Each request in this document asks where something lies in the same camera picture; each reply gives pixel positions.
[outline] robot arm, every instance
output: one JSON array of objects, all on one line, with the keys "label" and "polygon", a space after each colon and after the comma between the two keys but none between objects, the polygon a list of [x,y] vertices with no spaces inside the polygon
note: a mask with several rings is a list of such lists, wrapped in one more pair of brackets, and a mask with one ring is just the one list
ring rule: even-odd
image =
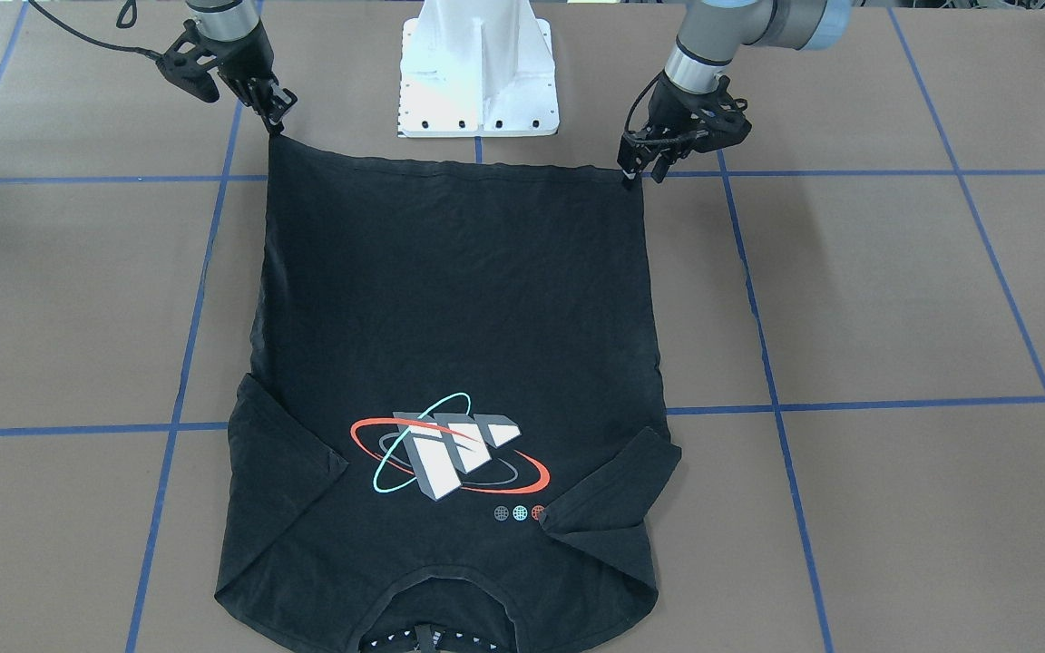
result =
[{"label": "robot arm", "polygon": [[821,50],[837,42],[850,21],[850,0],[693,0],[668,63],[651,90],[643,129],[623,130],[619,165],[633,181],[652,162],[651,178],[689,154],[711,153],[744,140],[751,123],[747,103],[728,94],[723,74],[740,45]]},{"label": "robot arm", "polygon": [[298,98],[273,74],[273,46],[256,5],[252,0],[187,0],[187,5],[192,18],[156,62],[163,77],[204,102],[215,102],[219,91],[209,75],[215,67],[270,134],[285,129],[281,119]]}]

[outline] graphic print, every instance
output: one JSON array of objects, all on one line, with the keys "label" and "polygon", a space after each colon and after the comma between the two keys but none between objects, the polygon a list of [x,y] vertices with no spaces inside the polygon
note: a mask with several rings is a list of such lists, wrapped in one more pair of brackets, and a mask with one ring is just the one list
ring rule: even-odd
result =
[{"label": "graphic print", "polygon": [[[464,398],[464,413],[433,413],[447,402]],[[465,393],[454,393],[441,398],[423,410],[422,413],[394,413],[390,417],[369,417],[357,419],[349,436],[353,442],[374,460],[377,468],[374,470],[374,491],[389,493],[399,491],[411,484],[418,483],[418,489],[432,499],[438,500],[457,489],[484,493],[532,493],[547,488],[551,483],[551,471],[547,465],[534,458],[515,450],[514,453],[534,467],[538,480],[526,486],[519,486],[519,470],[513,464],[501,458],[490,456],[490,447],[498,449],[506,443],[521,435],[519,426],[503,415],[471,414],[470,396]],[[361,439],[361,429],[367,426],[397,425],[398,430],[387,433],[377,439],[377,449],[370,449]],[[398,457],[398,447],[405,458]],[[463,481],[461,474],[470,474],[490,462],[497,463],[505,471],[505,479],[490,483],[473,483]],[[381,471],[387,467],[410,474],[410,479],[393,487],[382,487],[378,483]]]}]

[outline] black t-shirt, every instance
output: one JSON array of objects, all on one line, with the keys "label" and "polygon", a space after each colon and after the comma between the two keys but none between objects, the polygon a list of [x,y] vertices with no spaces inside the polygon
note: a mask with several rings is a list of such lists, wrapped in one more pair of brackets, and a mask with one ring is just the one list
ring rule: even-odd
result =
[{"label": "black t-shirt", "polygon": [[638,185],[274,137],[252,345],[237,620],[299,652],[570,653],[655,604],[643,516],[679,449]]}]

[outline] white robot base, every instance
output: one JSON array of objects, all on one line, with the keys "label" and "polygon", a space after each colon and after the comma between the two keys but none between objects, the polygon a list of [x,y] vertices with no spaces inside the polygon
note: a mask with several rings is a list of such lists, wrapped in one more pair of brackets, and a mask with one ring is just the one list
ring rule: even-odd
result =
[{"label": "white robot base", "polygon": [[527,0],[426,0],[402,28],[398,136],[559,130],[551,24]]}]

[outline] black cable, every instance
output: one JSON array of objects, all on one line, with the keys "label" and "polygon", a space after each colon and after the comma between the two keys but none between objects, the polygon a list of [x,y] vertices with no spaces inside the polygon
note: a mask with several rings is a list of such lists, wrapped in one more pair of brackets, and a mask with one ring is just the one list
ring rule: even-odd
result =
[{"label": "black cable", "polygon": [[643,96],[647,95],[648,91],[651,91],[651,88],[655,86],[657,81],[659,81],[658,74],[643,88],[643,91],[640,91],[638,95],[635,96],[634,102],[631,102],[631,109],[628,109],[627,111],[627,119],[623,121],[623,132],[633,134],[633,132],[631,132],[631,116],[635,115],[635,107],[640,107],[640,99],[643,99]]},{"label": "black cable", "polygon": [[30,3],[32,7],[37,9],[38,13],[41,13],[43,14],[43,16],[49,18],[51,22],[53,22],[59,26],[62,26],[63,29],[70,31],[71,33],[75,34],[75,37],[83,38],[84,41],[86,41],[87,43],[91,43],[91,45],[98,45],[99,48],[104,48],[108,50],[116,50],[116,52],[134,52],[136,54],[144,55],[144,57],[148,57],[150,59],[150,61],[154,62],[159,61],[159,59],[161,57],[161,53],[155,50],[149,50],[146,48],[134,48],[134,46],[132,45],[114,45],[114,43],[104,43],[102,41],[95,40],[95,38],[90,38],[86,33],[73,28],[73,26],[66,24],[66,22],[59,20],[59,18],[51,16],[51,13],[43,8],[42,5],[40,5],[40,3],[37,3],[37,1],[34,0],[26,0],[26,1],[28,1],[28,3]]},{"label": "black cable", "polygon": [[[123,20],[123,17],[126,17],[129,13],[132,14],[132,18]],[[115,17],[115,26],[120,29],[127,29],[129,26],[136,25],[136,18],[138,17],[140,17],[140,8],[136,7],[136,0],[127,0],[126,3],[123,3],[123,7],[120,7],[120,15]]]}]

